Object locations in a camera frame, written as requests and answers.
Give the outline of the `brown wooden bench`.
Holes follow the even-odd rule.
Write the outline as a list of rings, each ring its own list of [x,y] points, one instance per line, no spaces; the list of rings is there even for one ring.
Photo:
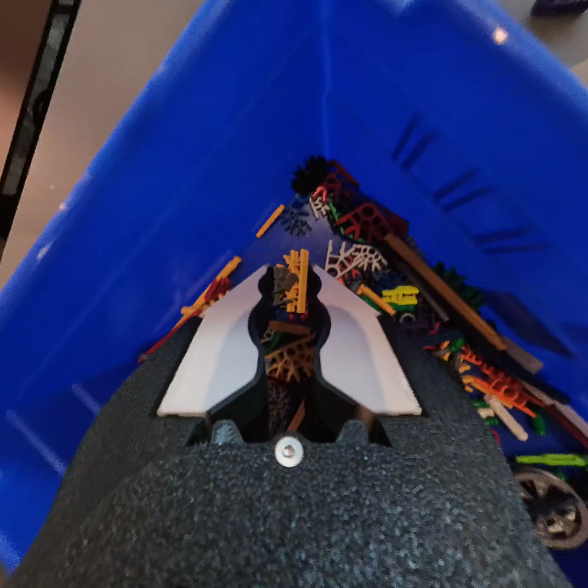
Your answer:
[[[1,1],[1,249],[55,90],[81,1]]]

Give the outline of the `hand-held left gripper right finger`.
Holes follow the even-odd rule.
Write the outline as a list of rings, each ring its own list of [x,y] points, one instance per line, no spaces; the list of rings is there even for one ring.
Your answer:
[[[368,435],[385,418],[422,417],[380,315],[318,265],[312,265],[312,319],[318,331],[312,413],[337,437],[350,420]]]

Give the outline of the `pile of toy pieces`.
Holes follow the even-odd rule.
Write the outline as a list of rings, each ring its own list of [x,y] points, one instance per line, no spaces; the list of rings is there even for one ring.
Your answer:
[[[390,342],[401,334],[402,342],[412,342],[443,363],[497,444],[497,427],[521,443],[528,441],[515,413],[527,416],[536,435],[546,434],[547,414],[581,444],[583,454],[517,455],[513,470],[526,511],[548,548],[571,550],[587,543],[587,490],[575,489],[566,475],[571,468],[587,470],[587,423],[565,394],[541,379],[543,362],[484,320],[482,292],[464,283],[454,268],[443,263],[431,268],[408,234],[407,221],[370,200],[338,162],[312,156],[298,166],[291,185],[289,206],[280,205],[256,238],[262,239],[275,223],[283,225],[284,237],[298,239],[318,226],[327,246],[319,256],[323,266],[312,263],[303,246],[291,246],[281,262],[269,266],[268,324],[260,337],[269,437],[298,430],[310,439],[334,438],[312,413],[318,340],[312,265],[318,265],[378,312]],[[138,363],[149,361],[187,323],[198,327],[205,311],[246,279],[232,281],[242,263],[238,256],[230,260],[195,302],[181,309],[176,325],[139,355]]]

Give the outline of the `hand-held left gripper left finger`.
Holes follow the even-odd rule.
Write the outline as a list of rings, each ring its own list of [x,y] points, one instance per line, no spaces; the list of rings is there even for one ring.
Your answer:
[[[268,324],[269,265],[205,311],[157,408],[157,417],[231,420],[247,442],[269,437],[260,341]]]

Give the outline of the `blue bin with square tag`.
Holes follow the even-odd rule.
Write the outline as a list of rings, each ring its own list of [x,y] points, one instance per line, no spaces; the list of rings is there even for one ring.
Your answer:
[[[157,417],[197,327],[143,364],[312,156],[488,296],[587,418],[587,89],[487,1],[207,1],[1,293],[9,587],[587,587],[442,363],[427,410],[247,442]]]

